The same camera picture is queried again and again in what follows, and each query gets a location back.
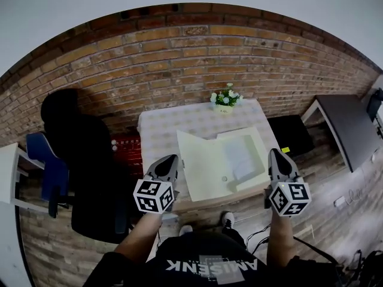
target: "shoe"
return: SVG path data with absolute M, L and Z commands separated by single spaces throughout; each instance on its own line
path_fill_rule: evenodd
M 234 215 L 231 212 L 226 212 L 222 214 L 222 226 L 226 228 L 233 228 L 234 227 Z
M 191 233 L 193 231 L 193 228 L 191 225 L 184 225 L 180 229 L 180 236 L 186 234 L 186 233 Z

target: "white wall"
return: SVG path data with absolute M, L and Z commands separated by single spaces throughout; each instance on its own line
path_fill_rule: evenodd
M 31 287 L 20 253 L 14 208 L 0 201 L 0 280 L 6 287 Z
M 383 68 L 383 0 L 0 0 L 0 74 L 48 39 L 118 11 L 220 2 L 280 13 L 324 29 Z

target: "black desk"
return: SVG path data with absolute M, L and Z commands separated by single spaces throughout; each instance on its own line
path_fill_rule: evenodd
M 342 157 L 350 171 L 355 171 L 378 148 L 379 137 L 364 106 L 355 95 L 318 95 L 302 116 L 307 119 L 319 109 L 330 127 Z

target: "black t-shirt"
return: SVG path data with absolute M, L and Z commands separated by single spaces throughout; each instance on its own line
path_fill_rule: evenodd
M 293 258 L 286 268 L 270 270 L 230 237 L 187 233 L 172 237 L 146 264 L 106 253 L 84 287 L 93 286 L 333 286 L 333 264 Z

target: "blue chair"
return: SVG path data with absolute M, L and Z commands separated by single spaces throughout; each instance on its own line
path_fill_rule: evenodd
M 41 198 L 50 202 L 49 208 L 50 210 L 53 209 L 53 213 L 50 212 L 50 215 L 55 218 L 57 205 L 59 203 L 66 204 L 64 200 L 68 196 L 68 167 L 63 160 L 54 154 L 47 138 L 42 132 L 26 136 L 26 149 L 29 158 L 45 163 Z

